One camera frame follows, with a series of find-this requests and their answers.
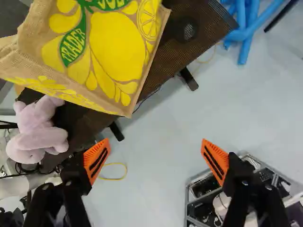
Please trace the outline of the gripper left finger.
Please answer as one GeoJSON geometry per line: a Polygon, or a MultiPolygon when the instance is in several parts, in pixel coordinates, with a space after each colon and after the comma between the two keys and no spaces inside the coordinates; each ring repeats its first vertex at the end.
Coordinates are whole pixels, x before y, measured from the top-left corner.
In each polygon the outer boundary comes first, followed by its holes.
{"type": "Polygon", "coordinates": [[[23,223],[25,227],[53,227],[60,208],[64,207],[65,227],[91,225],[82,201],[88,195],[110,154],[108,139],[66,160],[60,178],[62,183],[45,183],[34,191],[23,223]]]}

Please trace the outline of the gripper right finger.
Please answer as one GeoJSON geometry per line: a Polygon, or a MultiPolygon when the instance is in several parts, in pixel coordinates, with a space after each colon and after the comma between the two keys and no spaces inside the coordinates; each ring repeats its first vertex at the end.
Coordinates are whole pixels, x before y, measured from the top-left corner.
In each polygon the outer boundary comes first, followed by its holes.
{"type": "Polygon", "coordinates": [[[258,217],[265,215],[272,227],[290,226],[279,190],[254,174],[254,167],[234,152],[227,153],[203,139],[201,155],[226,196],[231,198],[223,226],[242,227],[250,207],[258,217]]]}

